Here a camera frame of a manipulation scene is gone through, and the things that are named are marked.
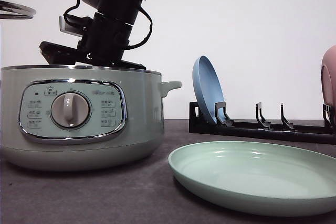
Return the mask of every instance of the table surface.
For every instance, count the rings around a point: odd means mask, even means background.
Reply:
[[[1,160],[1,223],[336,223],[336,211],[273,218],[228,210],[198,198],[173,177],[167,161],[171,151],[191,143],[225,140],[290,145],[336,157],[335,145],[190,134],[188,120],[166,120],[164,143],[151,156],[127,165],[51,173]]]

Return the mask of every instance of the black dish rack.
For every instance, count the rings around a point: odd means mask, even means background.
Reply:
[[[203,117],[197,102],[190,103],[189,132],[200,134],[242,136],[262,139],[273,139],[293,142],[307,142],[336,145],[336,127],[334,124],[334,109],[323,105],[324,126],[294,125],[283,115],[281,104],[282,124],[267,121],[261,111],[261,102],[256,104],[257,122],[232,120],[226,113],[226,102],[215,103],[217,124],[209,124]],[[226,120],[218,117],[218,111],[223,109]]]

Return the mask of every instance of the light green plate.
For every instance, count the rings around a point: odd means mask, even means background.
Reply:
[[[176,179],[217,205],[250,214],[296,217],[336,209],[336,158],[253,142],[207,142],[169,155]]]

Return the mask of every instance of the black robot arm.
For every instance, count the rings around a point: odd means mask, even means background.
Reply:
[[[77,49],[42,42],[41,52],[49,64],[74,65],[76,62],[88,63],[94,66],[117,66],[145,69],[143,65],[122,60],[125,50],[144,45],[152,33],[151,17],[141,7],[143,0],[82,0],[98,10],[94,18],[79,18],[69,15],[78,8],[75,6],[64,13],[60,20],[61,30],[82,37]],[[150,21],[150,32],[144,40],[136,45],[129,45],[129,37],[138,12]]]

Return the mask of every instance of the control knob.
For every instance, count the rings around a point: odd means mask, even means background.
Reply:
[[[80,94],[65,93],[57,97],[51,106],[54,121],[65,128],[74,128],[85,123],[89,116],[88,101]]]

